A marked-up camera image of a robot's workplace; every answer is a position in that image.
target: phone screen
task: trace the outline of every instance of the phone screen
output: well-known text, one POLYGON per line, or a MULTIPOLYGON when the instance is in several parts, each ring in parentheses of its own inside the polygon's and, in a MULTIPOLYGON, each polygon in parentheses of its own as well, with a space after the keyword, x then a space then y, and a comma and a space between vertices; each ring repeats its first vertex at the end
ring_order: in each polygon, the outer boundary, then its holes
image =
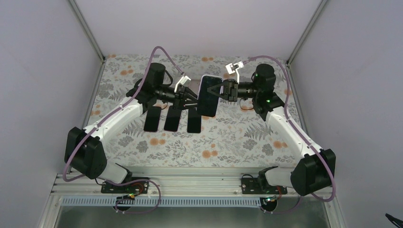
POLYGON ((188 111, 188 133, 202 132, 202 116, 197 113, 196 108, 190 108, 188 111))
POLYGON ((164 130, 170 132, 177 132, 179 127, 179 121, 181 119, 182 110, 173 109, 169 106, 168 114, 166 115, 166 121, 164 125, 164 130))
MULTIPOLYGON (((222 78, 216 76, 205 75, 201 78, 199 95, 197 97, 197 113, 209 117, 215 117, 218 106, 218 97, 207 92, 207 88, 218 85, 222 82, 222 78)), ((221 88, 213 89, 213 92, 220 93, 221 88)))
POLYGON ((147 110, 147 116, 144 123, 145 132, 157 132, 158 124, 160 122, 161 107, 150 107, 147 110))

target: gray floor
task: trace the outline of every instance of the gray floor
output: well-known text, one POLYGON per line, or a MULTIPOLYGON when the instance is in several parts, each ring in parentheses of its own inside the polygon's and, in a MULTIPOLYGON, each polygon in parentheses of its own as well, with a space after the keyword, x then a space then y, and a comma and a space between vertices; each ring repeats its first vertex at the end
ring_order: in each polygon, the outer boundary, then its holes
MULTIPOLYGON (((277 211, 293 207, 296 199, 282 198, 277 211)), ((327 228, 324 204, 305 197, 297 210, 284 215, 263 214, 254 208, 158 208, 146 215, 123 215, 111 207, 62 207, 58 228, 327 228)))

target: floral pattern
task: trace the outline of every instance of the floral pattern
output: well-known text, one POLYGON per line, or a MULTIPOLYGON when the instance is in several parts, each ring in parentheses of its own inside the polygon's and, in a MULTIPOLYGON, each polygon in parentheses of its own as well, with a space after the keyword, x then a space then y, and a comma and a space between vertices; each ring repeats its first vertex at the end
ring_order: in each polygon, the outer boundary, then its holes
MULTIPOLYGON (((143 76, 149 56, 147 55, 110 55, 95 103, 92 108, 90 123, 116 107, 132 89, 135 82, 143 76)), ((247 57, 201 57, 172 56, 174 62, 192 79, 201 79, 202 75, 217 75, 224 79, 235 75, 226 73, 225 65, 239 62, 247 57)), ((180 74, 164 55, 154 56, 153 62, 166 66, 173 76, 174 84, 180 74)), ((284 101, 287 90, 286 80, 281 68, 271 60, 251 61, 240 70, 240 80, 250 82, 250 76, 260 63, 268 63, 275 69, 275 92, 284 101)), ((251 100, 227 102, 221 100, 215 117, 202 117, 200 134, 187 133, 187 111, 182 111, 177 132, 163 130, 168 108, 162 107, 158 131, 144 132, 146 115, 135 118, 121 133, 104 143, 107 158, 124 166, 160 166, 160 167, 294 167, 292 152, 282 140, 281 135, 255 113, 248 110, 251 100)), ((299 123, 293 96, 289 99, 289 113, 299 123)))

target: white wall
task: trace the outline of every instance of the white wall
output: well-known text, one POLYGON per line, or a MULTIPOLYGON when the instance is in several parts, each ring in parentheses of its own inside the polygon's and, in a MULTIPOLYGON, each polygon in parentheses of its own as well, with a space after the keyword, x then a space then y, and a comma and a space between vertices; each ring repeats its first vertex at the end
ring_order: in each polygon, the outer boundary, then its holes
POLYGON ((288 59, 320 0, 76 0, 104 54, 288 59))
POLYGON ((0 227, 34 227, 100 61, 65 0, 1 1, 0 31, 0 227))
POLYGON ((330 1, 292 63, 314 139, 336 153, 349 227, 403 219, 403 2, 330 1))

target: black smartphone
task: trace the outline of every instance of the black smartphone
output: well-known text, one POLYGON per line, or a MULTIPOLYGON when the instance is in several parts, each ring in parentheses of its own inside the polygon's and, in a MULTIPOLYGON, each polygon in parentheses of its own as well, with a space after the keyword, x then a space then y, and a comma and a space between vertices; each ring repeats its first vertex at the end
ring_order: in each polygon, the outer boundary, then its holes
POLYGON ((147 116, 145 117, 144 131, 145 132, 157 132, 158 124, 160 122, 161 107, 152 106, 147 110, 147 116))
MULTIPOLYGON (((207 88, 222 83, 222 78, 211 75, 201 77, 199 95, 197 97, 197 113, 209 117, 215 117, 218 106, 218 97, 207 92, 207 88)), ((220 93, 221 87, 214 88, 212 91, 220 93)))
POLYGON ((168 114, 166 115, 164 130, 170 132, 177 132, 179 127, 179 121, 181 119, 182 110, 173 109, 169 106, 168 114))
POLYGON ((188 133, 202 132, 202 116, 197 113, 196 108, 188 110, 188 133))

